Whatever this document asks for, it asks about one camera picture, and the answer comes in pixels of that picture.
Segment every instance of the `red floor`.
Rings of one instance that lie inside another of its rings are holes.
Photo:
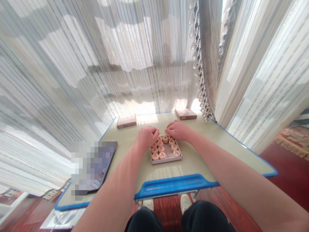
[[[273,142],[261,157],[278,175],[269,180],[309,212],[309,161]]]
[[[261,157],[277,169],[279,175],[269,180],[286,192],[297,203],[309,211],[309,162],[298,157],[277,143],[271,144]],[[261,231],[250,215],[236,203],[221,187],[203,189],[197,200],[207,200],[216,204],[225,213],[238,232]],[[39,230],[55,200],[26,198],[7,219],[7,225],[0,227],[1,232],[45,232]],[[154,211],[162,222],[165,231],[181,231],[180,196],[154,199]]]

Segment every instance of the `white sneaker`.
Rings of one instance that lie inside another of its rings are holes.
[[[191,205],[192,205],[192,202],[189,196],[187,194],[181,195],[181,199],[180,199],[181,212],[184,213]]]
[[[148,209],[150,209],[151,211],[154,210],[154,200],[150,199],[150,200],[144,200],[142,207],[147,207]]]

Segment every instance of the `finger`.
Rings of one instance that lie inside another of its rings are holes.
[[[167,125],[167,127],[166,127],[166,128],[170,127],[171,125],[174,125],[175,123],[176,123],[175,121],[170,122],[170,123]]]
[[[160,131],[157,129],[157,130],[154,132],[153,138],[157,139],[158,136],[159,136],[159,133],[160,133]]]
[[[168,129],[168,130],[173,130],[173,129],[175,129],[175,128],[174,128],[174,125],[171,125],[171,126],[169,126],[167,129]]]
[[[152,127],[152,126],[147,126],[146,128],[147,128],[147,130],[151,131],[152,133],[154,133],[157,130],[155,127]]]
[[[175,131],[169,130],[169,129],[165,129],[165,132],[168,133],[169,135],[175,137]]]

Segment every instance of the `forearm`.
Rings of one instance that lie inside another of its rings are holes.
[[[139,151],[137,147],[134,144],[129,149],[102,185],[74,227],[74,232],[124,230],[132,208],[137,174],[143,155],[138,154],[142,151]]]
[[[278,187],[204,136],[192,132],[189,143],[220,185],[253,217],[263,231],[297,231],[308,213]]]

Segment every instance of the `desk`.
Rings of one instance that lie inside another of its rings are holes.
[[[278,174],[270,164],[253,153],[215,122],[204,122],[201,116],[202,113],[200,111],[194,112],[198,115],[197,119],[184,120],[182,122],[239,158],[263,176],[269,177]],[[161,135],[164,135],[164,129],[168,123],[178,119],[174,112],[139,115],[136,118],[136,126],[120,130],[116,127],[117,119],[114,120],[101,139],[101,141],[118,141],[118,148],[107,178],[133,145],[134,139],[142,127],[154,126],[160,130]],[[135,200],[219,186],[219,183],[195,149],[184,141],[178,141],[178,145],[183,154],[182,160],[152,165],[150,150],[144,154],[137,178]],[[95,196],[95,193],[87,194],[83,201],[73,201],[70,193],[69,185],[56,202],[56,210],[86,207]]]

